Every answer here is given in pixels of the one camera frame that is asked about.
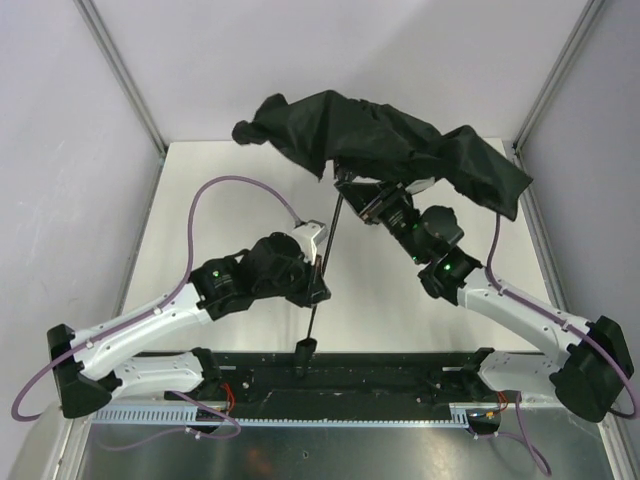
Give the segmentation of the black folding umbrella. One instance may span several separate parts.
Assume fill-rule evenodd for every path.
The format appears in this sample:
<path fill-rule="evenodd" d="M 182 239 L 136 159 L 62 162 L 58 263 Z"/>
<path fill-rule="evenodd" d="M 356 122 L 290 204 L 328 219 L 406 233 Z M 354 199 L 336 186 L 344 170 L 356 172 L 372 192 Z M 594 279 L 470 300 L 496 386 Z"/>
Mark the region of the black folding umbrella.
<path fill-rule="evenodd" d="M 468 125 L 442 134 L 388 104 L 327 90 L 290 103 L 268 97 L 232 130 L 239 145 L 270 143 L 316 177 L 327 162 L 338 181 L 403 183 L 434 177 L 499 216 L 515 220 L 531 177 Z"/>

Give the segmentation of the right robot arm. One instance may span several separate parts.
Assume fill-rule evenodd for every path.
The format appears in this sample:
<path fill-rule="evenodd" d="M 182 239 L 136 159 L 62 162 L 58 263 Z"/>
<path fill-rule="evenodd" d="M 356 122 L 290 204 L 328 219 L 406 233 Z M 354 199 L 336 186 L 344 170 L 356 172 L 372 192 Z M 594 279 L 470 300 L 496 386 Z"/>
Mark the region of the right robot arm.
<path fill-rule="evenodd" d="M 339 181 L 335 185 L 366 224 L 381 224 L 415 264 L 426 293 L 479 313 L 537 348 L 535 355 L 485 349 L 470 366 L 483 387 L 558 400 L 578 417 L 598 423 L 632 389 L 634 367 L 620 325 L 553 308 L 498 277 L 490 263 L 466 254 L 454 210 L 414 207 L 403 184 Z"/>

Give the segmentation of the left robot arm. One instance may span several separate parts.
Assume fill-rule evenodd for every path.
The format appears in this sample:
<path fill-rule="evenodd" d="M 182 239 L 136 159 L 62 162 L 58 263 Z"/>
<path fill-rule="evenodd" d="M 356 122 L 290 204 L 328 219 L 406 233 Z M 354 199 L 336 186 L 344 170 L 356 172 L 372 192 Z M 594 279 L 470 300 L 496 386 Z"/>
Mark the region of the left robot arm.
<path fill-rule="evenodd" d="M 176 291 L 147 306 L 85 330 L 51 328 L 47 342 L 63 416 L 87 416 L 118 397 L 212 391 L 220 374 L 209 350 L 165 357 L 145 357 L 143 350 L 183 328 L 246 311 L 257 300 L 283 298 L 310 308 L 329 299 L 318 253 L 326 236 L 312 222 L 289 234 L 274 232 L 250 249 L 206 261 Z"/>

